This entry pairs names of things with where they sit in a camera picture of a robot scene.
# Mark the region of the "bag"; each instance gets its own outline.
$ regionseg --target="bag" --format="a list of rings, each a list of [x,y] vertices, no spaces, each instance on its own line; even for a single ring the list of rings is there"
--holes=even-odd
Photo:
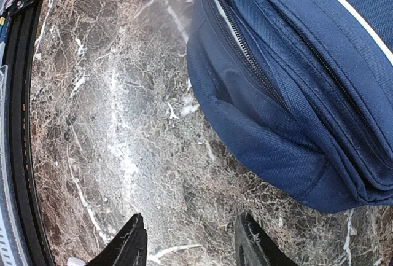
[[[235,157],[303,205],[393,204],[393,0],[195,0],[202,111]]]

